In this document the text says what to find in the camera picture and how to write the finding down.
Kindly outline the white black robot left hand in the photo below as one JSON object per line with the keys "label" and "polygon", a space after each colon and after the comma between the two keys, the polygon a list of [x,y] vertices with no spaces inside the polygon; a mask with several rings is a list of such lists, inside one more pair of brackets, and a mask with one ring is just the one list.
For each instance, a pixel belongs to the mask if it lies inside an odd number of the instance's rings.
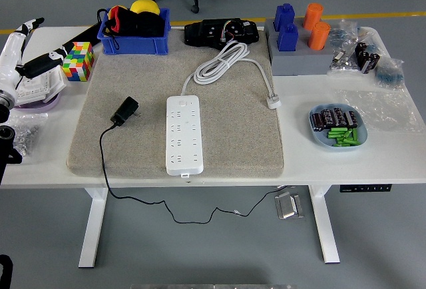
{"label": "white black robot left hand", "polygon": [[33,79],[61,66],[73,48],[72,43],[67,43],[50,53],[23,64],[22,56],[26,38],[44,20],[40,17],[23,23],[9,35],[1,52],[1,106],[8,111],[19,104],[17,85],[21,77]]}

